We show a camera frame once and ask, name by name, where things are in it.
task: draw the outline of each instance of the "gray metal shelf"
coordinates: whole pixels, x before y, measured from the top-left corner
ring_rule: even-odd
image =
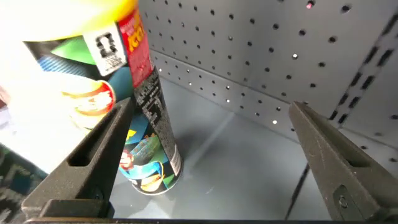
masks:
[[[330,117],[398,177],[397,88],[381,91],[396,79],[398,2],[312,2],[140,2],[185,164],[156,197],[119,175],[116,217],[283,219],[307,163],[287,113],[293,101]],[[312,174],[290,219],[330,219]]]

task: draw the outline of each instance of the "can label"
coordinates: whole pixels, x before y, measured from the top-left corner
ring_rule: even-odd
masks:
[[[103,29],[26,45],[56,80],[70,121],[86,134],[118,101],[134,95],[138,107],[119,170],[144,194],[161,194],[174,185],[181,158],[137,9]]]
[[[102,76],[107,76],[127,64],[116,24],[85,33],[83,37]]]
[[[148,39],[139,11],[135,9],[129,16],[119,21],[119,27],[126,46],[134,87],[137,87],[153,70]]]

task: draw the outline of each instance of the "cylindrical container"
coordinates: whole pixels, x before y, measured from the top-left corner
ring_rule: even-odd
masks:
[[[26,35],[26,46],[51,77],[49,85],[59,86],[70,121],[85,133],[115,103],[132,95],[136,97],[137,110],[126,136],[119,170],[144,194],[165,192],[181,173],[181,158],[159,74],[150,60],[137,2],[66,2],[76,8],[87,8],[91,16],[71,12],[74,26],[65,17],[48,18],[58,21],[56,27],[48,27],[45,22],[30,24],[30,29],[36,26],[45,33]]]

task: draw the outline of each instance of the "perforated metal wall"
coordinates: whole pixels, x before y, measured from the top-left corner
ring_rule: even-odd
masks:
[[[166,79],[293,140],[287,110],[302,101],[336,127],[393,147],[397,6],[395,0],[140,2],[152,59]]]

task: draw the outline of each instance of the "yellow lid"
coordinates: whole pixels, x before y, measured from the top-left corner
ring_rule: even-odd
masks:
[[[126,17],[138,0],[5,0],[0,12],[16,39],[45,41],[82,35]]]

